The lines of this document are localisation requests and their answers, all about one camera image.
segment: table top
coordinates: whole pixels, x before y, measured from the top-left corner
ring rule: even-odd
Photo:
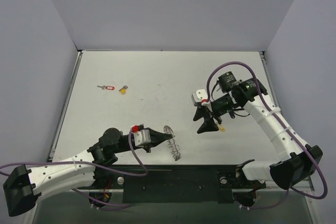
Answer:
[[[202,120],[192,120],[196,107],[191,94],[205,88],[210,73],[228,61],[248,64],[269,90],[258,52],[84,51],[54,160],[88,149],[110,127],[126,134],[131,126],[144,124],[161,132],[169,125],[182,156],[175,161],[168,145],[162,143],[150,154],[136,151],[144,164],[240,164],[252,158],[277,162],[273,145],[252,117],[231,119],[226,114],[222,116],[225,132],[196,133]],[[227,71],[237,79],[251,77],[243,67],[229,66],[215,75],[210,87]],[[118,90],[124,85],[128,89],[122,95]],[[214,97],[221,95],[218,91]],[[130,152],[117,157],[117,164],[137,164]]]

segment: white table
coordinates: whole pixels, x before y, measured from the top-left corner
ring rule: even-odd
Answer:
[[[233,60],[251,66],[269,90],[258,52],[84,51],[54,160],[87,149],[110,127],[126,134],[131,126],[143,123],[156,131],[169,125],[182,155],[174,161],[163,143],[153,148],[151,154],[136,151],[144,164],[240,164],[251,158],[277,162],[272,144],[251,117],[233,120],[227,114],[222,116],[225,132],[196,133],[203,121],[192,120],[196,110],[192,92],[205,88],[216,67]],[[251,77],[241,66],[229,66],[216,77],[227,71],[232,71],[237,79]],[[102,90],[97,85],[116,89]],[[129,88],[121,95],[118,90],[124,85]],[[214,97],[221,95],[218,91]],[[116,164],[137,164],[130,152],[117,157]]]

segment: screw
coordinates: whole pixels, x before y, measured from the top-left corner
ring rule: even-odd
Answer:
[[[227,183],[227,180],[226,180],[225,177],[221,177],[221,178],[219,179],[219,181],[220,181],[221,184],[226,184],[226,183]]]
[[[119,178],[117,179],[117,183],[118,183],[119,185],[124,184],[124,182],[125,182],[125,179],[124,179],[123,177],[119,177]]]

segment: yellow object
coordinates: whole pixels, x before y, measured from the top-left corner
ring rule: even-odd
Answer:
[[[223,132],[225,131],[224,127],[221,126],[220,124],[218,124],[217,126],[218,126],[218,128],[219,128],[220,131],[223,131]]]

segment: gray wall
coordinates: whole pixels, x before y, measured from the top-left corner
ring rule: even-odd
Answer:
[[[318,202],[326,223],[336,219],[336,0],[295,0],[266,51],[285,118],[324,156],[329,194]],[[313,176],[318,194],[322,184]]]
[[[79,49],[266,50],[293,0],[52,0]]]
[[[51,0],[0,5],[0,164],[45,161],[77,51]],[[0,223],[21,219],[0,190]]]

